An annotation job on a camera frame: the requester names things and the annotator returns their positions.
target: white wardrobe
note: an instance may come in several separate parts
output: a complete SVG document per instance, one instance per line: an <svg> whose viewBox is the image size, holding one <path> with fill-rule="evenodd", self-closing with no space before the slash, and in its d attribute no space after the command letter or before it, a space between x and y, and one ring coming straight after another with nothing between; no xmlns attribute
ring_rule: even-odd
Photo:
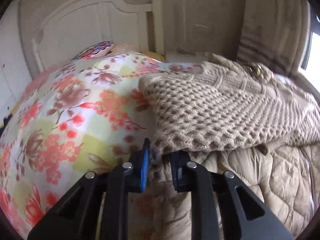
<svg viewBox="0 0 320 240"><path fill-rule="evenodd" d="M31 81L21 48L19 0L14 0L0 20L0 124Z"/></svg>

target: white headboard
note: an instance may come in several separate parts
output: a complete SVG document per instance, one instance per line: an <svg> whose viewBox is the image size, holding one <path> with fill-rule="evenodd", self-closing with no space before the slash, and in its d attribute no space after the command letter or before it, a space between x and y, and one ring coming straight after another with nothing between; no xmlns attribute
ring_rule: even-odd
<svg viewBox="0 0 320 240"><path fill-rule="evenodd" d="M101 41L127 43L149 50L147 12L153 14L154 41L164 54L161 0L131 5L123 0L70 0L52 12L32 39L40 72L71 60Z"/></svg>

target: zipper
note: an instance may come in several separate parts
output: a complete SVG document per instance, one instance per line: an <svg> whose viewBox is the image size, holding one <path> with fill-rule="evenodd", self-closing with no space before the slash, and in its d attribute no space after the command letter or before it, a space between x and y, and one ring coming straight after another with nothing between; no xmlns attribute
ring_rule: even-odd
<svg viewBox="0 0 320 240"><path fill-rule="evenodd" d="M313 195L312 195L312 185L311 185L311 171L310 171L310 163L309 160L305 157L305 155L303 154L302 150L299 149L299 154L302 158L302 160L304 161L304 163L307 166L307 170L308 170L308 180L309 180L309 187L310 187L310 205L311 205L311 210L312 210L312 217L315 214L315 202L313 201Z"/></svg>

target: metal screw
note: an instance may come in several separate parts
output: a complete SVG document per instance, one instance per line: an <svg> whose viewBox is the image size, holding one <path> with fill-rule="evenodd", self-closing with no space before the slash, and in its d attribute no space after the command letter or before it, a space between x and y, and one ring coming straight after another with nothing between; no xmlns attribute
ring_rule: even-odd
<svg viewBox="0 0 320 240"><path fill-rule="evenodd" d="M131 169L133 165L131 162L125 162L122 164L122 167L124 167L125 169Z"/></svg>
<svg viewBox="0 0 320 240"><path fill-rule="evenodd" d="M187 162L187 166L190 169L195 169L197 167L197 164L195 162Z"/></svg>
<svg viewBox="0 0 320 240"><path fill-rule="evenodd" d="M96 176L96 174L93 172L93 171L88 171L86 174L85 174L85 177L87 179L93 179L94 176Z"/></svg>
<svg viewBox="0 0 320 240"><path fill-rule="evenodd" d="M224 173L224 176L226 176L229 179L233 179L235 177L234 173L232 171L226 171Z"/></svg>

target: beige wall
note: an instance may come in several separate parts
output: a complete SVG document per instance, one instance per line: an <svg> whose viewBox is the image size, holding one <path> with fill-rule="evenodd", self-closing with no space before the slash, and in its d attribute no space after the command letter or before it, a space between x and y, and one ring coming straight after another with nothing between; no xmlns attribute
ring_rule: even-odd
<svg viewBox="0 0 320 240"><path fill-rule="evenodd" d="M20 31L26 61L33 77L38 71L32 55L31 39L42 21L68 0L20 0ZM124 0L126 3L149 3L150 0ZM235 58L243 22L245 0L186 0L187 45L195 51L210 51ZM164 41L166 50L179 44L182 0L163 0ZM206 25L209 31L194 27Z"/></svg>

